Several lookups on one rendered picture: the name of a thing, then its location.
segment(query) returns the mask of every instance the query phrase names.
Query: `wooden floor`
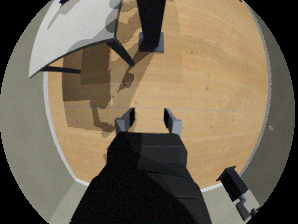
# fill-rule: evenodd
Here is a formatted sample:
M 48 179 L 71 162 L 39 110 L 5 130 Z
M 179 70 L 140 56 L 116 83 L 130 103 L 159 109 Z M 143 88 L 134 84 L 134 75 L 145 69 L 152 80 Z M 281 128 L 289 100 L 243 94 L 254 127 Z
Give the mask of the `wooden floor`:
M 257 25 L 238 0 L 168 0 L 165 52 L 138 52 L 135 0 L 124 0 L 117 37 L 136 62 L 128 66 L 106 44 L 53 63 L 81 74 L 49 73 L 51 116 L 77 178 L 90 182 L 105 166 L 115 118 L 135 107 L 132 132 L 167 133 L 163 109 L 183 121 L 187 168 L 206 188 L 226 167 L 240 172 L 261 132 L 268 72 Z

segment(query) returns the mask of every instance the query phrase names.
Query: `white tabletop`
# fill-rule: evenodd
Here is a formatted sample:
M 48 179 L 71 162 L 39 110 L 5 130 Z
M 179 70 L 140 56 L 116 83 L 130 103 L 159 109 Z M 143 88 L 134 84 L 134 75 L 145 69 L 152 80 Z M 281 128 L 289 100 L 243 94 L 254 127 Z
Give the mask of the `white tabletop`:
M 122 0 L 54 0 L 32 49 L 29 77 L 83 47 L 115 38 Z

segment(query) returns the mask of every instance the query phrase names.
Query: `gray floor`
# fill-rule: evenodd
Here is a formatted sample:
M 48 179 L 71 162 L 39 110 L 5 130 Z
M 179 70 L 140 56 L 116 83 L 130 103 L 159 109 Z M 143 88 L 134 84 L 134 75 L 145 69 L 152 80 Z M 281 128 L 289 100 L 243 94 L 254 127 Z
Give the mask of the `gray floor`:
M 51 3 L 30 22 L 13 49 L 1 88 L 0 130 L 18 187 L 46 222 L 60 224 L 68 223 L 86 186 L 70 176 L 52 140 L 44 106 L 43 74 L 28 79 L 34 38 Z M 271 61 L 272 99 L 260 145 L 242 175 L 251 190 L 246 194 L 248 210 L 262 206 L 279 181 L 291 149 L 295 123 L 294 92 L 285 59 L 270 30 L 256 17 Z M 12 190 L 16 182 L 13 178 L 8 180 L 10 194 L 20 192 L 17 188 Z M 223 187 L 204 192 L 203 196 L 213 223 L 243 223 L 235 202 L 231 202 Z M 20 196 L 16 198 L 12 203 L 24 201 Z

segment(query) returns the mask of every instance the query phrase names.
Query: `white table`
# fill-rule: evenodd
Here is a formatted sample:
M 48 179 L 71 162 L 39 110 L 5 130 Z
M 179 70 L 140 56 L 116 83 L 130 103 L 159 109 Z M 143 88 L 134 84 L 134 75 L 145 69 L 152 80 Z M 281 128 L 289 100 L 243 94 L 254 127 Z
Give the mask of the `white table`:
M 55 0 L 46 13 L 34 42 L 29 78 L 75 51 L 106 43 L 129 65 L 134 62 L 116 38 L 122 0 Z

